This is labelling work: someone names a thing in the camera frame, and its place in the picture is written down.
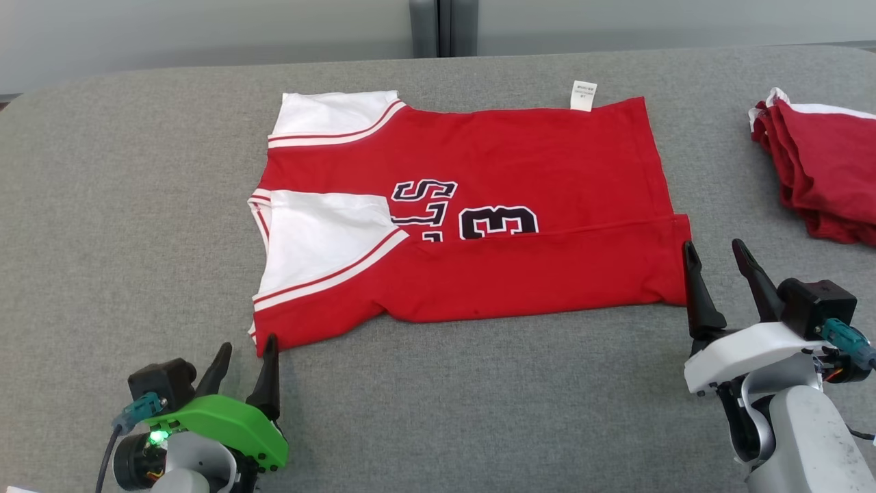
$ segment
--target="white wall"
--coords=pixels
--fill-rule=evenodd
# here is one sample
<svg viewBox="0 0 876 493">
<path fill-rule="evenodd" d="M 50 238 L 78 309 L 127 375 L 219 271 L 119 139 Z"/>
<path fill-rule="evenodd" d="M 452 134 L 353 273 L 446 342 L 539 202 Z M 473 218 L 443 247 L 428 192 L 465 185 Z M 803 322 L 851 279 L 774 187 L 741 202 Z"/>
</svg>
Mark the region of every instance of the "white wall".
<svg viewBox="0 0 876 493">
<path fill-rule="evenodd" d="M 874 0 L 481 0 L 479 18 L 481 55 L 876 39 Z"/>
<path fill-rule="evenodd" d="M 120 69 L 411 55 L 407 0 L 0 0 L 0 95 Z"/>
</svg>

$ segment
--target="gray table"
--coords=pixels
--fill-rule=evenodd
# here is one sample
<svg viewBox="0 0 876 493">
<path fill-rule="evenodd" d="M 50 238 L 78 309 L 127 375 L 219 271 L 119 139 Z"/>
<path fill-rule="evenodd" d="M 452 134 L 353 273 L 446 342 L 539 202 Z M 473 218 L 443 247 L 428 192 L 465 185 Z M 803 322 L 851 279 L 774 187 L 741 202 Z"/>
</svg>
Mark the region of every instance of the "gray table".
<svg viewBox="0 0 876 493">
<path fill-rule="evenodd" d="M 746 110 L 876 112 L 876 56 L 770 47 L 153 70 L 35 91 L 0 112 L 0 487 L 91 491 L 124 378 L 236 348 L 223 393 L 258 372 L 245 335 L 264 248 L 246 197 L 283 91 L 398 89 L 416 108 L 647 99 L 675 209 L 732 325 L 757 314 L 730 241 L 775 281 L 830 278 L 876 335 L 876 250 L 811 239 L 780 207 Z M 265 492 L 745 491 L 715 397 L 689 395 L 684 309 L 636 306 L 411 325 L 382 317 L 282 354 L 291 465 Z M 876 429 L 876 380 L 831 387 Z M 876 449 L 863 447 L 876 470 Z M 116 487 L 110 482 L 106 491 Z"/>
</svg>

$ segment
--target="clothing tag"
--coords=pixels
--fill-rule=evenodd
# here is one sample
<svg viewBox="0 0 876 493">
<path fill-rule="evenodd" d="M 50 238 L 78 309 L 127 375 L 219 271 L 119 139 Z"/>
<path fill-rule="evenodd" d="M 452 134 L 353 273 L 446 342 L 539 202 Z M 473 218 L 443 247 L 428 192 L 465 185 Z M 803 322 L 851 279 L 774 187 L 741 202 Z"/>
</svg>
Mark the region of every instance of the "clothing tag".
<svg viewBox="0 0 876 493">
<path fill-rule="evenodd" d="M 590 111 L 593 109 L 593 96 L 597 93 L 597 85 L 592 82 L 575 81 L 572 86 L 573 110 Z"/>
</svg>

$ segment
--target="red fabric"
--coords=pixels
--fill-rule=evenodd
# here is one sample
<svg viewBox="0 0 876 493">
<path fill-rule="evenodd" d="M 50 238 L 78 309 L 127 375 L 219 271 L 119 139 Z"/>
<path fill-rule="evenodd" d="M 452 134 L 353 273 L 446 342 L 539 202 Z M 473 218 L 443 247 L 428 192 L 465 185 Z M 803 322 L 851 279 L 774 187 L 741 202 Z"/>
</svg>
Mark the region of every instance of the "red fabric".
<svg viewBox="0 0 876 493">
<path fill-rule="evenodd" d="M 759 107 L 752 139 L 773 157 L 782 204 L 815 238 L 876 246 L 876 119 Z"/>
<path fill-rule="evenodd" d="M 255 313 L 261 354 L 338 336 L 388 311 L 411 322 L 512 317 L 621 304 L 684 304 L 688 218 L 669 200 L 644 99 L 593 112 L 433 113 L 402 108 L 350 143 L 274 147 L 259 188 L 391 196 L 397 183 L 457 185 L 440 226 L 411 236 L 354 278 Z M 427 201 L 389 200 L 395 218 Z M 461 237 L 466 210 L 526 207 L 537 232 Z M 441 232 L 443 241 L 422 239 Z"/>
</svg>

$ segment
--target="blue connector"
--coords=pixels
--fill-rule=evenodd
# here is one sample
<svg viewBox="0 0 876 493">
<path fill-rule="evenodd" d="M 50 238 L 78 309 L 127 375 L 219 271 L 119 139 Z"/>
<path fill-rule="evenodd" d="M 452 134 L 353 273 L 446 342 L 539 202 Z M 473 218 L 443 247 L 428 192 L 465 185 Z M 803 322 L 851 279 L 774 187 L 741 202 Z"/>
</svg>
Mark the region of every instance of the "blue connector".
<svg viewBox="0 0 876 493">
<path fill-rule="evenodd" d="M 155 416 L 162 409 L 164 409 L 164 405 L 161 403 L 159 395 L 155 392 L 147 392 L 136 401 L 125 406 L 122 414 L 119 414 L 116 416 L 116 419 L 112 420 L 112 427 L 114 429 L 117 426 L 120 427 L 122 429 L 120 434 L 127 435 L 140 421 Z"/>
<path fill-rule="evenodd" d="M 876 368 L 876 348 L 870 346 L 870 341 L 858 329 L 849 327 L 838 318 L 828 318 L 824 325 L 816 328 L 816 333 L 848 353 L 861 369 Z"/>
</svg>

